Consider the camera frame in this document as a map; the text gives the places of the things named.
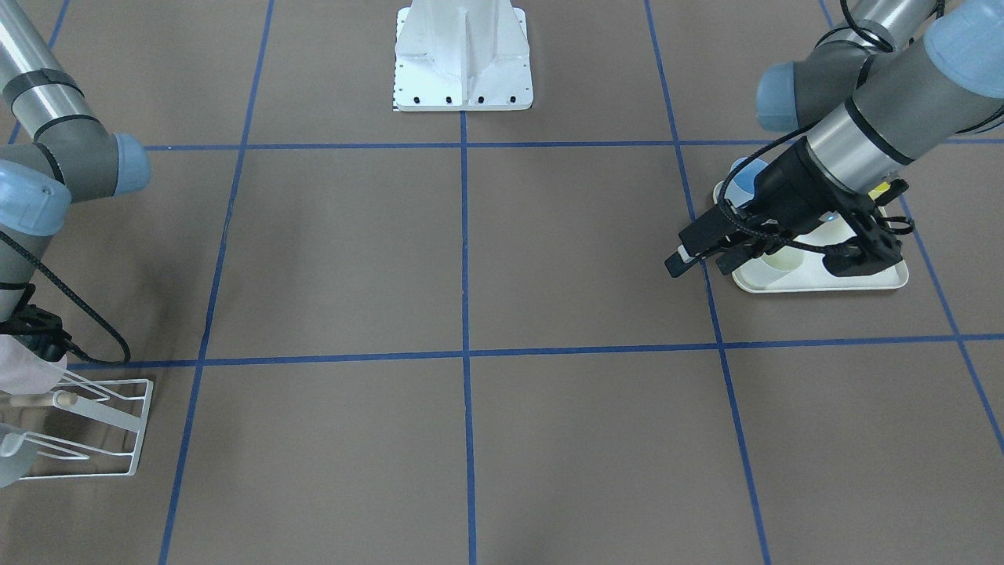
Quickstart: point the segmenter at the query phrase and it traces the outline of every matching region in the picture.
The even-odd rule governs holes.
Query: yellow object
[[[889,183],[888,183],[888,182],[884,182],[884,183],[882,183],[881,185],[876,186],[876,187],[874,188],[874,190],[872,190],[871,192],[869,192],[869,193],[868,193],[868,196],[869,196],[869,197],[870,197],[870,198],[871,198],[872,200],[874,200],[875,198],[878,198],[878,196],[880,196],[880,195],[881,195],[881,194],[882,194],[883,192],[886,192],[886,191],[887,191],[887,190],[889,190],[889,189],[890,189],[890,185],[889,185]]]

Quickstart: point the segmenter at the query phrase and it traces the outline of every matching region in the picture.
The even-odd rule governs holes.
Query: floor tile
[[[969,342],[966,348],[1000,428],[1004,426],[1004,342]]]
[[[249,153],[210,356],[460,349],[460,208],[458,150]]]
[[[643,2],[515,4],[526,11],[533,107],[470,112],[471,140],[671,137]]]
[[[1004,466],[956,344],[729,353],[775,563],[997,563]]]
[[[139,471],[133,477],[21,481],[0,490],[0,562],[157,563],[192,369],[83,375],[91,380],[155,381]]]
[[[828,29],[813,0],[653,2],[680,137],[773,138],[756,120],[771,65],[802,59]]]
[[[688,217],[672,148],[469,160],[472,347],[714,341],[703,278],[663,264]]]
[[[235,152],[152,152],[144,191],[74,204],[44,262],[130,343],[135,360],[195,359],[206,326]],[[35,274],[32,301],[92,357],[118,346]]]
[[[699,214],[711,207],[711,192],[732,163],[755,149],[755,146],[684,148],[687,175]],[[686,225],[686,222],[675,225],[674,232]],[[712,288],[725,340],[951,334],[952,329],[916,242],[911,236],[903,240],[910,281],[899,291],[750,295],[740,290],[731,276],[723,276],[711,262]],[[688,272],[684,276],[700,278],[700,272]]]
[[[209,368],[193,431],[173,565],[466,562],[457,360]]]
[[[73,0],[55,54],[109,130],[148,145],[235,144],[266,4]]]
[[[1000,186],[1000,155],[996,145],[946,145],[904,172],[911,211],[963,333],[1004,332],[1004,249],[988,205]]]
[[[393,110],[397,15],[410,4],[277,3],[252,143],[459,142],[455,111]]]
[[[760,563],[716,352],[475,359],[478,562]]]

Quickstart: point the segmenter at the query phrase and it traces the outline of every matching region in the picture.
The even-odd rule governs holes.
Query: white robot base
[[[526,13],[509,0],[415,0],[398,12],[394,108],[527,109]]]

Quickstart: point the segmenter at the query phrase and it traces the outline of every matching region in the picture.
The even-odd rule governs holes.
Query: black cable
[[[0,240],[9,245],[11,249],[17,251],[17,254],[24,257],[26,261],[34,265],[34,267],[37,268],[39,272],[44,274],[46,278],[52,281],[52,284],[55,286],[56,289],[59,289],[59,291],[63,295],[66,295],[66,298],[72,301],[73,304],[75,304],[80,310],[86,313],[91,320],[96,322],[98,326],[100,326],[105,332],[107,332],[108,335],[112,337],[112,339],[118,342],[118,346],[121,347],[122,349],[122,360],[103,361],[100,359],[94,359],[93,357],[90,357],[89,355],[84,353],[83,350],[81,350],[79,347],[77,347],[76,344],[72,342],[66,343],[67,351],[80,358],[81,361],[86,361],[87,363],[94,363],[96,365],[121,365],[123,363],[129,363],[130,359],[132,359],[133,357],[133,354],[129,349],[129,344],[126,343],[126,338],[123,338],[121,334],[118,333],[117,330],[111,327],[111,324],[108,324],[103,318],[101,318],[100,314],[97,314],[97,312],[95,312],[94,309],[90,308],[90,306],[88,306],[87,303],[83,302],[83,299],[77,296],[77,294],[74,293],[72,289],[67,287],[65,282],[60,280],[59,277],[56,276],[56,274],[52,272],[52,270],[49,267],[45,266],[45,264],[38,257],[36,257],[31,251],[25,249],[23,246],[21,246],[20,243],[15,241],[10,235],[7,235],[7,233],[5,233],[2,230],[0,230]]]
[[[721,211],[722,215],[725,216],[725,219],[727,219],[729,223],[732,224],[733,227],[735,227],[738,231],[741,231],[742,233],[749,235],[750,237],[755,237],[757,239],[769,241],[771,243],[774,243],[775,245],[787,245],[789,247],[794,247],[796,249],[801,249],[803,251],[808,251],[810,253],[820,253],[823,255],[851,256],[853,254],[853,250],[845,242],[837,243],[834,245],[825,245],[825,246],[810,245],[808,243],[803,243],[801,241],[795,241],[790,237],[782,237],[774,233],[767,233],[766,231],[753,229],[747,226],[745,223],[743,223],[742,218],[740,218],[732,210],[729,201],[725,198],[725,191],[728,190],[729,185],[732,183],[733,179],[736,178],[736,175],[738,175],[740,171],[745,169],[747,166],[749,166],[750,163],[759,159],[762,155],[764,155],[768,151],[776,147],[779,147],[780,145],[788,140],[791,140],[797,137],[798,135],[801,135],[802,133],[808,131],[809,129],[812,128],[813,125],[815,125],[815,123],[810,123],[808,125],[805,125],[804,127],[795,129],[790,133],[787,133],[770,142],[769,144],[755,151],[752,155],[744,159],[742,163],[740,163],[738,166],[729,171],[729,174],[725,177],[725,180],[722,181],[722,186],[718,190],[718,203],[716,205],[718,206],[718,209],[719,211]]]
[[[876,222],[880,229],[892,235],[909,235],[917,229],[917,224],[914,222],[914,218],[909,216],[878,215],[876,219],[880,220]],[[904,227],[894,227],[893,224],[901,224]]]
[[[896,50],[896,47],[894,47],[892,43],[883,39],[876,33],[871,33],[857,25],[857,22],[854,21],[854,17],[850,15],[850,8],[847,7],[847,0],[840,0],[840,11],[843,12],[843,20],[847,22],[847,27],[856,33],[858,37],[887,53],[892,53]]]

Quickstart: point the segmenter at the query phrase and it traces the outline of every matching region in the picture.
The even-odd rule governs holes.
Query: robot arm
[[[41,257],[71,202],[144,188],[150,162],[135,137],[104,129],[14,0],[0,0],[0,88],[32,138],[0,147],[0,335],[53,361],[69,336],[28,306],[37,265],[26,257]]]
[[[911,43],[937,0],[864,0],[847,20],[826,32],[804,60],[775,64],[757,86],[757,119],[787,132],[815,123],[878,74]]]
[[[683,245],[667,267],[679,276],[721,253],[716,262],[728,274],[792,245],[823,253],[836,276],[880,272],[903,257],[901,231],[877,206],[907,185],[895,183],[877,203],[868,192],[956,131],[999,118],[1002,107],[1004,0],[966,0],[757,175],[752,200],[735,209],[721,198],[680,232]],[[826,247],[793,241],[833,212],[853,237]]]

